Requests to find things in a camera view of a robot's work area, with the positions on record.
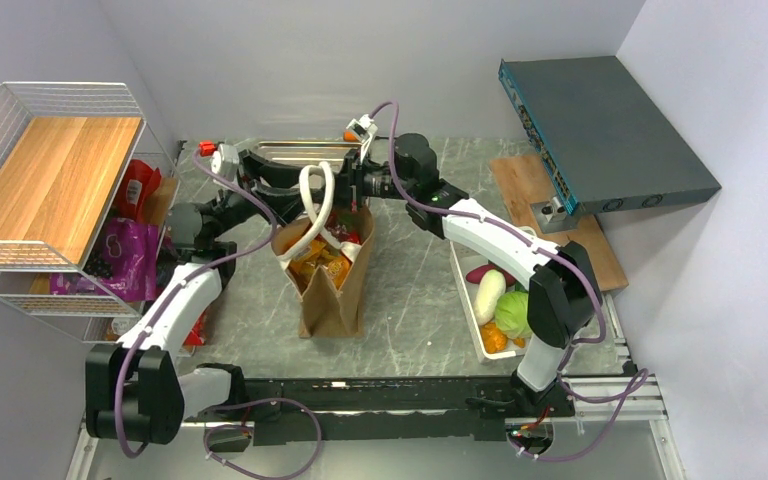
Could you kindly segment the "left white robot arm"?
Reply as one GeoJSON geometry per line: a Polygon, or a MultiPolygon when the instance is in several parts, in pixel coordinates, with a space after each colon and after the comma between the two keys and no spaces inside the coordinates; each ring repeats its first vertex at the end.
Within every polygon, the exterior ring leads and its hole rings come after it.
{"type": "Polygon", "coordinates": [[[96,345],[86,357],[85,423],[90,436],[115,439],[126,457],[136,458],[150,444],[170,443],[183,420],[203,411],[236,420],[255,406],[240,367],[207,363],[180,376],[175,358],[242,256],[235,243],[205,248],[203,242],[256,214],[269,222],[275,236],[281,207],[311,207],[314,195],[307,186],[297,192],[254,190],[239,175],[279,174],[284,168],[253,153],[213,152],[203,171],[226,192],[212,204],[185,207],[184,246],[194,251],[194,260],[176,267],[167,288],[117,343],[96,345]]]}

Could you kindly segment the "white perforated plastic basket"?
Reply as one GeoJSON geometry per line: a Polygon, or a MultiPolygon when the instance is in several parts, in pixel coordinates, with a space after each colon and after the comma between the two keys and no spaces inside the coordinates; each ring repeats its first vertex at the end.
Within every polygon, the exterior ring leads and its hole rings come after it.
{"type": "Polygon", "coordinates": [[[593,308],[578,276],[544,253],[576,261],[554,242],[514,234],[507,223],[457,218],[444,225],[444,236],[485,261],[482,268],[456,270],[480,352],[492,356],[515,348],[529,368],[557,366],[593,308]]]}

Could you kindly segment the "burlap grocery bag pink print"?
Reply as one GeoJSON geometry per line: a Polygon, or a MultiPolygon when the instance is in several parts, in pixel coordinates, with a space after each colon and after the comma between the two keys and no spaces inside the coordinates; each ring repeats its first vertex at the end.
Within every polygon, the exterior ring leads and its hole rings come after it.
{"type": "Polygon", "coordinates": [[[337,180],[323,161],[299,174],[303,215],[279,229],[271,248],[298,293],[301,338],[364,335],[364,285],[375,222],[366,205],[339,208],[337,180]]]}

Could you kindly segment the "red candy bag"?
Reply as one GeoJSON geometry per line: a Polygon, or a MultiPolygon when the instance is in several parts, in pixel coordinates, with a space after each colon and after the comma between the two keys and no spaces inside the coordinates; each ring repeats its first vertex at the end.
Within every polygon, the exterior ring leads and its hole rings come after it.
{"type": "Polygon", "coordinates": [[[361,245],[360,235],[363,218],[360,212],[354,211],[332,211],[326,222],[327,231],[334,236],[340,243],[348,242],[361,245]]]}

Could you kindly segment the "orange snack bag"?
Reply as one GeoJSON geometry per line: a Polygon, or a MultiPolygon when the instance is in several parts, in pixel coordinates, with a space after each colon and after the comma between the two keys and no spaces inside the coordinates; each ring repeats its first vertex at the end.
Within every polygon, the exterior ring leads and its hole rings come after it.
{"type": "Polygon", "coordinates": [[[321,237],[316,237],[290,261],[289,271],[301,292],[307,289],[319,268],[323,268],[328,279],[340,289],[351,265],[351,261],[342,252],[330,246],[321,237]]]}

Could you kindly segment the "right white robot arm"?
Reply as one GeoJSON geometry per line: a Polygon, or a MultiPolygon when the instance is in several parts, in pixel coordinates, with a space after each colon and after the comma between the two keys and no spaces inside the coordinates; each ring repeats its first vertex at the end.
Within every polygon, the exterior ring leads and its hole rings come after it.
{"type": "Polygon", "coordinates": [[[510,392],[517,411],[538,413],[572,346],[582,342],[580,331],[592,319],[605,323],[587,251],[573,241],[558,245],[540,239],[490,213],[440,177],[436,154],[420,134],[389,134],[386,162],[374,162],[369,150],[377,133],[370,114],[345,127],[345,138],[356,141],[359,150],[345,161],[336,198],[402,200],[418,228],[475,251],[525,287],[529,304],[521,317],[532,338],[510,392]]]}

